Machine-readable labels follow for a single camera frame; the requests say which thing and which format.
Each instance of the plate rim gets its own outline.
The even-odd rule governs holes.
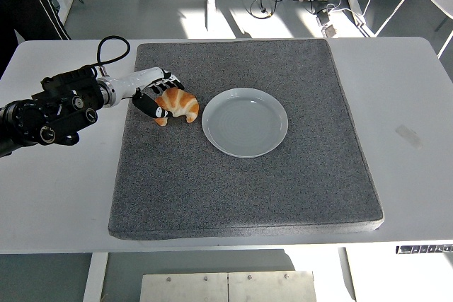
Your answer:
[[[207,127],[207,120],[208,118],[205,117],[205,113],[206,113],[206,109],[209,107],[210,103],[213,102],[213,100],[215,98],[218,98],[220,96],[223,96],[223,95],[226,95],[227,93],[231,93],[232,91],[250,91],[250,92],[255,92],[255,93],[263,93],[264,95],[266,95],[267,97],[269,98],[272,98],[271,100],[274,101],[274,103],[278,106],[281,107],[281,110],[282,110],[282,113],[284,114],[284,117],[282,117],[282,115],[280,115],[280,120],[281,122],[284,123],[284,127],[285,127],[285,132],[282,134],[282,137],[281,137],[281,140],[278,141],[278,143],[276,143],[271,149],[269,149],[268,151],[266,152],[263,152],[263,153],[260,153],[260,154],[257,154],[257,155],[252,155],[252,156],[241,156],[241,155],[235,155],[229,151],[227,151],[226,149],[222,148],[213,138],[212,138],[212,135],[209,133],[209,129]],[[240,98],[241,96],[240,95],[231,95],[229,97],[227,97],[225,100],[228,100],[229,98]],[[219,149],[221,152],[229,155],[229,156],[233,156],[233,157],[237,157],[237,158],[255,158],[255,157],[259,157],[259,156],[262,156],[262,155],[265,155],[267,153],[270,153],[272,150],[274,150],[275,148],[277,148],[277,146],[279,146],[283,140],[285,139],[286,135],[287,135],[287,132],[288,132],[288,127],[289,127],[289,121],[288,121],[288,115],[287,115],[287,112],[285,110],[285,107],[282,105],[282,103],[277,99],[275,98],[273,95],[270,95],[269,93],[265,92],[265,91],[262,91],[260,89],[257,89],[257,88],[247,88],[247,87],[240,87],[240,88],[230,88],[228,90],[225,90],[225,91],[222,91],[221,93],[218,93],[216,94],[214,97],[212,97],[210,99],[210,101],[206,104],[206,106],[203,108],[203,113],[202,113],[202,119],[201,119],[201,123],[202,123],[202,129],[203,129],[203,133],[205,134],[207,140],[213,145],[215,146],[217,149]]]

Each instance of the metal plate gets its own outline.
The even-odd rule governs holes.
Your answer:
[[[229,302],[316,302],[313,272],[233,272]]]
[[[316,302],[313,272],[144,275],[140,302]]]
[[[143,275],[140,302],[228,302],[228,274]]]

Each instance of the white stripe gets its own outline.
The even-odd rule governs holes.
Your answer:
[[[47,17],[49,18],[50,22],[53,24],[53,26],[54,26],[54,28],[55,28],[55,31],[57,31],[57,33],[58,33],[60,39],[63,40],[62,35],[61,35],[60,32],[58,31],[57,26],[55,26],[54,21],[50,18],[49,12],[47,12],[47,9],[45,8],[44,4],[41,2],[41,0],[39,0],[39,2],[40,2],[40,4],[41,4],[42,8],[44,9],[44,12],[47,14]],[[67,39],[69,39],[69,37],[64,33],[64,30],[62,30],[62,32],[63,32],[64,36],[65,36]]]

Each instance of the white table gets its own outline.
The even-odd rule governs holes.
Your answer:
[[[107,65],[120,78],[134,69],[137,45]],[[367,233],[249,238],[118,240],[108,234],[110,204],[127,101],[98,111],[76,146],[31,146],[0,158],[0,253],[115,252],[275,248],[453,239],[453,84],[426,40],[328,40],[357,134],[382,202],[385,222]],[[0,80],[0,106],[40,92],[40,81],[96,61],[97,40],[24,42]],[[105,44],[102,58],[124,51]],[[407,127],[411,144],[396,133]]]

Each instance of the gray floor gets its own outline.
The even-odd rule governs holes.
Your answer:
[[[367,1],[359,0],[362,8]],[[366,19],[374,32],[399,1],[372,0]],[[234,37],[313,37],[316,34],[313,29],[313,22],[316,21],[310,14],[312,8],[307,2],[284,0],[278,4],[275,16],[261,21],[248,14],[253,0],[216,2]],[[338,0],[329,2],[337,4]],[[312,6],[317,10],[323,8],[324,4],[313,3]],[[342,0],[340,7],[344,6],[346,2]],[[75,0],[65,27],[72,39],[76,40],[102,39],[107,35],[119,35],[127,39],[193,38],[197,37],[196,32],[199,32],[200,37],[205,37],[204,11],[205,0],[83,0],[83,3]],[[444,17],[429,0],[407,0],[381,36],[421,36],[429,40],[437,52],[453,29],[453,21],[448,20],[435,32]],[[452,55],[453,42],[441,58],[450,78],[453,78]],[[260,252],[249,260],[243,254],[216,252],[216,260],[210,254],[192,254],[189,258],[181,254],[173,257],[159,254],[115,255],[109,261],[104,293],[108,295],[107,301],[138,301],[139,279],[136,272],[131,273],[130,268],[138,269],[139,273],[150,270],[157,273],[162,270],[194,272],[215,268],[221,271],[224,268],[234,270],[234,267],[236,270],[289,267],[287,258],[279,254],[269,256]],[[81,301],[90,258],[86,254],[2,255],[0,301]],[[129,287],[120,285],[128,280],[134,280],[134,284]]]

